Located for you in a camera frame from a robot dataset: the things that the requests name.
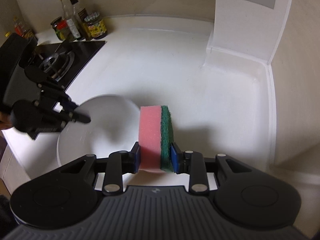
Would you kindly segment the white ceramic bowl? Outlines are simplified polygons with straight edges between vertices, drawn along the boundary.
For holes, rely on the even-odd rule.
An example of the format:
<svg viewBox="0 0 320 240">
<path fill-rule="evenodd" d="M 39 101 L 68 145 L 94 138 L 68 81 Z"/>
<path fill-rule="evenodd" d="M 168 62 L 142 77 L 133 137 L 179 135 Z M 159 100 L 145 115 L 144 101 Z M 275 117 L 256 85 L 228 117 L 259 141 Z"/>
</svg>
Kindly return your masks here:
<svg viewBox="0 0 320 240">
<path fill-rule="evenodd" d="M 106 158 L 120 150 L 130 150 L 138 140 L 139 107 L 118 95 L 103 95 L 82 103 L 77 111 L 91 122 L 70 122 L 57 141 L 57 161 L 65 165 L 86 154 Z"/>
</svg>

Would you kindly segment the pink green sponge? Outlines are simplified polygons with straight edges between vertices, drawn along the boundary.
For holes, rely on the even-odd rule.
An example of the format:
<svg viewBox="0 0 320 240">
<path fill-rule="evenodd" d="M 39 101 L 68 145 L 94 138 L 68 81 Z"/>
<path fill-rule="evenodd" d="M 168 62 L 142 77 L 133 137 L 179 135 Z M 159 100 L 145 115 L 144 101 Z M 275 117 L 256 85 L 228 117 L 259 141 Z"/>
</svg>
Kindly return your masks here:
<svg viewBox="0 0 320 240">
<path fill-rule="evenodd" d="M 174 142 L 168 106 L 144 106 L 140 109 L 138 143 L 140 166 L 148 172 L 173 172 L 171 143 Z"/>
</svg>

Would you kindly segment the black gas stove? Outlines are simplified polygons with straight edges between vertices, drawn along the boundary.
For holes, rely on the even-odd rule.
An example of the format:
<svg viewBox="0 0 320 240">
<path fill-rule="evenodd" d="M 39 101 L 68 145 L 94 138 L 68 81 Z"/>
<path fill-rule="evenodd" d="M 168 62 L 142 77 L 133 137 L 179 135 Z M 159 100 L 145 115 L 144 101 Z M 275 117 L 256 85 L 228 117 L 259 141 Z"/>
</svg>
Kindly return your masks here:
<svg viewBox="0 0 320 240">
<path fill-rule="evenodd" d="M 62 43 L 37 45 L 35 51 L 42 60 L 39 66 L 40 70 L 63 85 L 66 92 L 72 81 L 104 44 L 104 41 L 64 41 Z M 39 133 L 27 134 L 32 139 L 36 139 Z"/>
</svg>

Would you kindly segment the yellow cap clear bottle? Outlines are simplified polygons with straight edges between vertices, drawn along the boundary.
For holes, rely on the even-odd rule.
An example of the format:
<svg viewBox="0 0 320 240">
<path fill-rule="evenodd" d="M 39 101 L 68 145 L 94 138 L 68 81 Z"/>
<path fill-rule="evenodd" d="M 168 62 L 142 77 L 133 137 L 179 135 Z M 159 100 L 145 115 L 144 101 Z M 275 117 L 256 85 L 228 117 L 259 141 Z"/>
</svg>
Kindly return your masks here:
<svg viewBox="0 0 320 240">
<path fill-rule="evenodd" d="M 77 20 L 74 18 L 73 8 L 70 0 L 60 0 L 60 2 L 62 4 L 64 18 L 72 35 L 76 40 L 81 41 L 84 37 L 81 34 Z"/>
</svg>

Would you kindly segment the red lid jar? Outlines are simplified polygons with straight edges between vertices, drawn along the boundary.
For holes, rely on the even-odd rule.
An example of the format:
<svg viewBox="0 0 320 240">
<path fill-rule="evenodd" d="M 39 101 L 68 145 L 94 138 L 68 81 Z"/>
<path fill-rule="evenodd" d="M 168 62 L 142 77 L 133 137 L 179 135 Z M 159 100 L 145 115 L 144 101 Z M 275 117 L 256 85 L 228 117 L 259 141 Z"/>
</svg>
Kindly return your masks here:
<svg viewBox="0 0 320 240">
<path fill-rule="evenodd" d="M 68 42 L 73 42 L 75 40 L 73 34 L 71 33 L 69 26 L 66 22 L 66 20 L 62 20 L 57 28 L 59 29 L 59 31 L 61 32 L 61 34 L 64 36 L 65 40 Z"/>
</svg>

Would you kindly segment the green pickle jar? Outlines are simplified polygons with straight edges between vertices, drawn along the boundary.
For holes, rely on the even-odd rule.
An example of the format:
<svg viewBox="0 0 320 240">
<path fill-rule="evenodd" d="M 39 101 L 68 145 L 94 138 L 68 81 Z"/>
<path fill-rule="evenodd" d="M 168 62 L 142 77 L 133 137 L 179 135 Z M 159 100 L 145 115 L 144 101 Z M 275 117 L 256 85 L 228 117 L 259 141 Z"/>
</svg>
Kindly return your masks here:
<svg viewBox="0 0 320 240">
<path fill-rule="evenodd" d="M 61 34 L 61 32 L 59 31 L 59 29 L 57 28 L 58 24 L 62 21 L 62 17 L 58 17 L 56 19 L 54 19 L 50 25 L 52 26 L 53 30 L 55 31 L 55 34 L 57 36 L 57 38 L 60 40 L 60 41 L 64 41 L 65 38 L 64 36 Z"/>
</svg>

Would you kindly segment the yellow label sauce jar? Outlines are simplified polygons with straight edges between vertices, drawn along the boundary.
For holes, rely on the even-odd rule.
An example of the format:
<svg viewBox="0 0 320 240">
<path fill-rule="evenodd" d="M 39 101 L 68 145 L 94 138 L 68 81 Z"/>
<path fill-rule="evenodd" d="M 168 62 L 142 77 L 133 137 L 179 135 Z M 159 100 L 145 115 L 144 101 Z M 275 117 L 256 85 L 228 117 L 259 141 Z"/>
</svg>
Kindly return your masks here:
<svg viewBox="0 0 320 240">
<path fill-rule="evenodd" d="M 99 12 L 93 12 L 85 18 L 85 23 L 92 38 L 99 40 L 107 35 L 107 28 Z"/>
</svg>

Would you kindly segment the red sauce bottle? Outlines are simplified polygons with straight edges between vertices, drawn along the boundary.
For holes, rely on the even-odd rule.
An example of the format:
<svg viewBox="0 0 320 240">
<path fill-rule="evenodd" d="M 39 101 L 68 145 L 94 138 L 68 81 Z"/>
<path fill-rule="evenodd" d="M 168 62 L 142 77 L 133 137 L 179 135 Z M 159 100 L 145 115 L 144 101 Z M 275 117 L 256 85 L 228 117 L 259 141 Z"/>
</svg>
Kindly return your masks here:
<svg viewBox="0 0 320 240">
<path fill-rule="evenodd" d="M 27 39 L 32 38 L 34 36 L 31 27 L 29 27 L 29 25 L 24 20 L 20 20 L 18 17 L 15 16 L 13 21 L 15 32 L 18 35 Z"/>
</svg>

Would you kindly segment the black cap dark bottle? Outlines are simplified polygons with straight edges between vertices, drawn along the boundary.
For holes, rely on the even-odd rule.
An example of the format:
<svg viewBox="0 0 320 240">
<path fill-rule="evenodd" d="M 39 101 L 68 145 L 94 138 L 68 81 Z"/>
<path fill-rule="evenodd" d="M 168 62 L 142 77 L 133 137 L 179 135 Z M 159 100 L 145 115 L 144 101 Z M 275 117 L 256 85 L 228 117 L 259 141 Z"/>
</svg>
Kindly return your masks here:
<svg viewBox="0 0 320 240">
<path fill-rule="evenodd" d="M 81 28 L 85 40 L 90 41 L 92 36 L 85 22 L 85 18 L 88 16 L 87 10 L 80 5 L 79 0 L 70 0 L 70 2 L 73 8 L 73 15 L 78 21 L 78 25 Z"/>
</svg>

